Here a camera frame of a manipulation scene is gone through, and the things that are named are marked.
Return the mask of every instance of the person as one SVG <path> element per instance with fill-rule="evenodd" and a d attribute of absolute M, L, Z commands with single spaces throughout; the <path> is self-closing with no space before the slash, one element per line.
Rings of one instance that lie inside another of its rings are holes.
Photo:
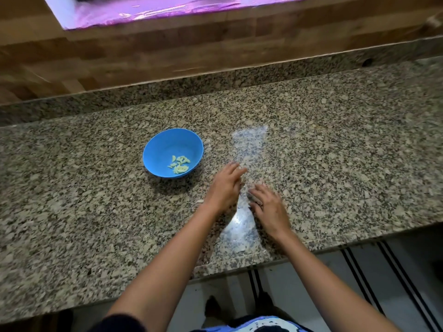
<path fill-rule="evenodd" d="M 90 332 L 166 331 L 213 223 L 238 201 L 241 177 L 246 172 L 246 168 L 241 169 L 238 163 L 231 162 L 215 175 L 204 202 L 189 221 L 132 281 L 106 317 Z M 277 193 L 264 184 L 256 184 L 249 192 L 261 202 L 261 205 L 250 203 L 252 211 L 266 233 L 288 257 L 330 330 L 399 331 L 303 245 L 291 230 L 285 207 Z M 257 306 L 260 303 L 264 303 L 261 305 L 264 310 L 259 317 L 248 316 L 230 325 L 203 327 L 202 330 L 309 331 L 283 311 L 276 310 L 266 293 L 260 294 Z M 206 314 L 209 315 L 211 310 L 219 311 L 214 298 L 208 300 Z"/>

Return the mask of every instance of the black sleeve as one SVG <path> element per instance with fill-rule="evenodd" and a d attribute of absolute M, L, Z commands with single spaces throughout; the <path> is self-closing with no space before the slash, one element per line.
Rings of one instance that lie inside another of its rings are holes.
<path fill-rule="evenodd" d="M 137 319 L 119 314 L 104 318 L 88 332 L 146 332 L 146 329 Z"/>

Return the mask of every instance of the wood grain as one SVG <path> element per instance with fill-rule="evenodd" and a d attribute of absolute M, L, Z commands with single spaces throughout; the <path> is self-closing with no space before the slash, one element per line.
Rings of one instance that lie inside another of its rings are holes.
<path fill-rule="evenodd" d="M 443 0 L 302 0 L 63 31 L 44 0 L 0 1 L 0 104 L 404 42 Z"/>

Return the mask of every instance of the countertop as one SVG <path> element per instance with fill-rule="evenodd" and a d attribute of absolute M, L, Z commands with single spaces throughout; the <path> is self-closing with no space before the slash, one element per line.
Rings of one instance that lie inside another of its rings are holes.
<path fill-rule="evenodd" d="M 441 222 L 442 83 L 436 58 L 0 128 L 0 322 L 119 296 L 232 159 L 313 251 Z M 162 180 L 141 155 L 173 127 L 205 153 Z M 194 277 L 281 258 L 246 189 Z"/>

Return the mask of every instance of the bowl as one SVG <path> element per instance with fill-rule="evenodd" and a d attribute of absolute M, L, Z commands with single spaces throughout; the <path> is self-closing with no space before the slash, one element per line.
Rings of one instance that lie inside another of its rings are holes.
<path fill-rule="evenodd" d="M 168 166 L 172 156 L 186 156 L 191 162 L 184 173 L 175 174 Z M 203 157 L 202 139 L 193 131 L 184 128 L 164 130 L 149 140 L 143 150 L 143 164 L 155 176 L 162 178 L 180 178 L 199 164 Z"/>

